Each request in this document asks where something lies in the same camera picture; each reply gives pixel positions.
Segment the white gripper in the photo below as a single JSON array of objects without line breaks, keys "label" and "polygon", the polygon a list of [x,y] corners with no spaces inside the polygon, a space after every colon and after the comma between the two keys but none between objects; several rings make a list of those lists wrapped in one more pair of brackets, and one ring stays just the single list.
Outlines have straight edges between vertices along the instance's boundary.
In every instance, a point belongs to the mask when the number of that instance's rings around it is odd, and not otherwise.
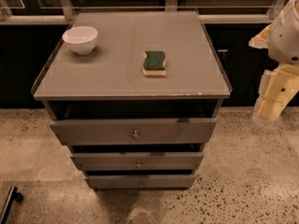
[{"label": "white gripper", "polygon": [[[268,48],[270,25],[249,41],[255,49]],[[262,100],[254,106],[255,114],[262,119],[276,120],[284,107],[299,91],[299,66],[282,64],[270,74],[270,80]]]}]

